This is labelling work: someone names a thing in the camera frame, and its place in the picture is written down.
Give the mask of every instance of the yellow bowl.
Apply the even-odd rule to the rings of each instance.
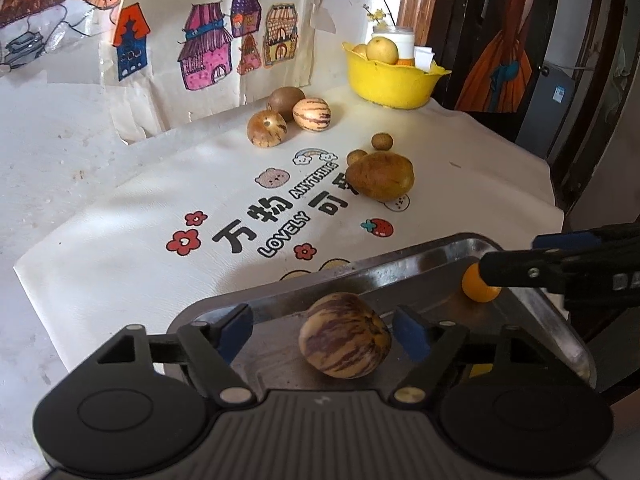
[[[347,53],[349,85],[367,101],[391,108],[412,110],[427,104],[438,80],[451,70],[431,65],[425,72],[415,66],[389,65],[370,61],[353,51],[354,45],[342,44]]]

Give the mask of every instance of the small orange ball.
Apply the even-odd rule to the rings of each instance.
[[[495,300],[502,290],[501,286],[489,286],[480,277],[480,265],[472,264],[462,276],[462,291],[478,303]]]

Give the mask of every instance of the stainless steel tray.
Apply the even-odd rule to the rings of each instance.
[[[216,322],[231,309],[247,303],[254,311],[254,333],[232,363],[258,396],[266,389],[343,390],[334,380],[306,363],[298,349],[304,311],[331,292],[360,294],[387,324],[398,304],[409,306],[432,321],[453,320],[472,332],[497,334],[504,324],[525,328],[569,365],[593,388],[593,358],[572,327],[539,289],[503,290],[491,303],[477,304],[460,289],[465,269],[497,244],[476,234],[458,234],[354,264],[198,301],[169,326],[196,319]],[[350,381],[350,388],[379,389],[387,395],[414,366],[394,341],[386,360],[367,377]],[[177,376],[177,367],[167,367]]]

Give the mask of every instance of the orange dress painting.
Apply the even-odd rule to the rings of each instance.
[[[506,0],[502,30],[466,77],[456,104],[463,112],[516,112],[531,65],[524,50],[533,0]]]

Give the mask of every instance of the screw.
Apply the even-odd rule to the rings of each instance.
[[[244,404],[248,400],[251,400],[252,393],[246,388],[225,388],[220,392],[220,399],[227,404]]]
[[[405,386],[404,388],[396,390],[394,393],[394,398],[403,404],[418,404],[418,402],[422,402],[426,396],[427,394],[424,390],[415,388],[414,386]]]

